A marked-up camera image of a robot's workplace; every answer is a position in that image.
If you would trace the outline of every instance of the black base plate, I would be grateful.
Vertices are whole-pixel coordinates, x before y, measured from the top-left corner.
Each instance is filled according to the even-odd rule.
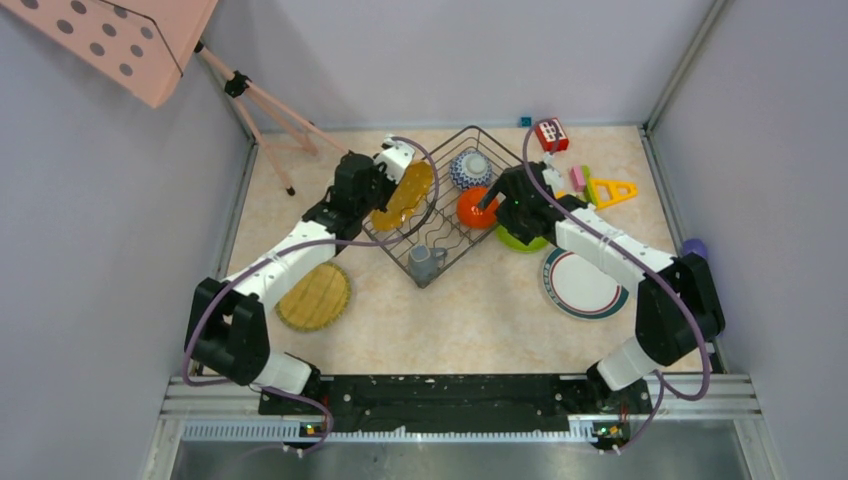
[[[484,433],[566,431],[568,415],[649,413],[645,381],[599,403],[587,380],[560,375],[338,375],[310,397],[333,413],[336,432]],[[263,392],[260,415],[319,414]]]

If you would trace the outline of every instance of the wire dish rack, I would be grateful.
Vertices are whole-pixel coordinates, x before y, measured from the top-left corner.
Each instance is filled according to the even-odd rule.
[[[382,247],[383,251],[418,285],[425,288],[439,278],[448,268],[459,261],[471,248],[480,243],[488,236],[494,228],[486,230],[469,228],[459,222],[456,217],[456,203],[462,191],[454,185],[450,179],[448,170],[451,161],[458,155],[467,151],[477,150],[492,163],[496,179],[504,169],[520,164],[521,160],[509,151],[503,144],[495,140],[485,130],[471,125],[463,128],[444,143],[430,151],[436,162],[439,173],[439,198],[435,197],[433,187],[427,193],[426,201],[418,205],[416,212],[411,215],[401,226],[387,232],[377,231],[371,223],[370,216],[363,224],[363,230],[372,240],[386,240],[396,235],[404,235],[416,225],[427,210],[432,208],[433,213],[421,228],[398,243]],[[407,267],[407,257],[412,247],[425,245],[429,248],[444,248],[447,250],[447,258],[439,271],[426,280],[419,280],[412,276]]]

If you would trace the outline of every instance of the blue and white bowl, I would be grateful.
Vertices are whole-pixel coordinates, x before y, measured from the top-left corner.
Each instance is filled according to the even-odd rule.
[[[451,180],[462,190],[488,187],[492,183],[492,162],[478,150],[467,150],[451,161],[448,171]]]

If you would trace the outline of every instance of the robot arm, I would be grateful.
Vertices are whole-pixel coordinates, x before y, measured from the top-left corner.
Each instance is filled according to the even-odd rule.
[[[201,282],[195,290],[186,345],[225,283],[248,269],[255,270],[228,292],[213,311],[192,358],[239,385],[303,392],[310,379],[317,377],[317,368],[289,354],[273,352],[265,319],[307,273],[345,248],[332,241],[353,240],[362,231],[362,221],[368,214],[386,208],[414,153],[411,146],[388,136],[383,151],[373,159],[349,152],[336,167],[333,185],[324,198],[303,215],[286,238],[223,282],[211,278]],[[277,256],[284,249],[315,241],[322,243]]]
[[[544,163],[530,163],[540,185],[554,196],[561,178]],[[594,207],[571,195],[557,201],[572,215],[604,235],[599,239],[552,207],[536,191],[523,166],[504,171],[480,202],[485,208],[498,195],[506,197],[496,211],[498,222],[525,244],[544,237],[575,252],[636,294],[635,335],[589,368],[589,381],[602,397],[621,390],[643,376],[668,366],[697,348],[683,314],[641,268],[609,246],[619,246],[657,272],[678,293],[695,316],[704,338],[724,329],[724,316],[706,261],[689,254],[678,258],[639,242],[599,217]]]

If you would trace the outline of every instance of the yellow triangle toy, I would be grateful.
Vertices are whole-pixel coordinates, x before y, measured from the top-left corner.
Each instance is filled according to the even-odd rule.
[[[598,210],[621,203],[639,195],[639,189],[636,187],[635,183],[619,182],[617,180],[604,180],[594,177],[590,177],[588,180],[589,182],[586,188],[586,194],[589,197],[589,201],[594,203]],[[599,192],[599,189],[601,188],[606,191],[607,196],[609,197],[608,200],[604,200],[601,197]]]

